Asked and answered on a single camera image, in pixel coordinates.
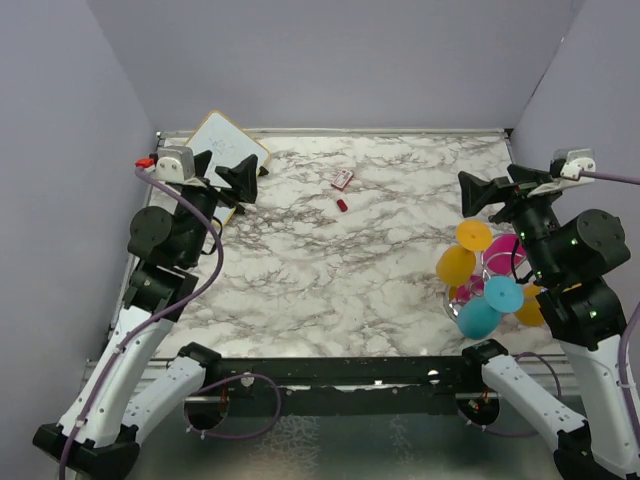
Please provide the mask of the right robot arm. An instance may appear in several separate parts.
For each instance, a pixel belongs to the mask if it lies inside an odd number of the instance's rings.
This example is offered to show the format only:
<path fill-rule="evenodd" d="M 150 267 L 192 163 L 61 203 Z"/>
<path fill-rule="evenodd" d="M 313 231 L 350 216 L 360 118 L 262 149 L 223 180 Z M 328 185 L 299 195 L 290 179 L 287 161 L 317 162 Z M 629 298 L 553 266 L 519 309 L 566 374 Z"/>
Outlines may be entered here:
<path fill-rule="evenodd" d="M 508 176 L 484 181 L 458 175 L 462 214 L 502 204 L 491 222 L 514 228 L 541 291 L 539 309 L 574 373 L 584 414 L 567 408 L 524 372 L 513 356 L 486 341 L 465 350 L 476 357 L 459 367 L 469 390 L 489 387 L 508 401 L 543 438 L 565 479 L 636 479 L 639 476 L 639 395 L 628 365 L 637 321 L 627 320 L 604 274 L 631 253 L 620 220 L 599 209 L 561 224 L 553 202 L 582 180 L 593 161 L 556 160 L 549 172 L 511 165 Z"/>

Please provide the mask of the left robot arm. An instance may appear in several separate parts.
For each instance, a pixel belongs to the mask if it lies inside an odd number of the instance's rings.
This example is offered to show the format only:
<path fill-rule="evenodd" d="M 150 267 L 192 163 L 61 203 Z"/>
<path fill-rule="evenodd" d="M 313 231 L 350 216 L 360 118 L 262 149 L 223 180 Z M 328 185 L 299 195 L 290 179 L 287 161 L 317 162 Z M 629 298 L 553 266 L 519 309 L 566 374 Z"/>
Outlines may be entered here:
<path fill-rule="evenodd" d="M 164 147 L 136 163 L 136 176 L 176 207 L 147 206 L 134 215 L 127 249 L 138 261 L 107 346 L 74 403 L 34 435 L 34 445 L 57 460 L 61 479 L 125 478 L 143 442 L 179 403 L 193 391 L 206 395 L 220 385 L 215 364 L 185 356 L 136 390 L 184 308 L 222 271 L 222 230 L 213 220 L 227 199 L 206 175 L 212 157 L 209 150 Z"/>

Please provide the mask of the blue wine glass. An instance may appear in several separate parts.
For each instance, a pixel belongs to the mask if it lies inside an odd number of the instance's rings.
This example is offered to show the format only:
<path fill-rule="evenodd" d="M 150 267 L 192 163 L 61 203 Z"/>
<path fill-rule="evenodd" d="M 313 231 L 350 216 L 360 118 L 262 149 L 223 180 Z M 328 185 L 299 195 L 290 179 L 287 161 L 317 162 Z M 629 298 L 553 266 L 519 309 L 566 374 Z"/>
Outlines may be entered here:
<path fill-rule="evenodd" d="M 482 340 L 498 327 L 504 314 L 516 312 L 523 303 L 524 293 L 514 279 L 493 276 L 485 283 L 483 294 L 460 309 L 457 327 L 466 338 Z"/>

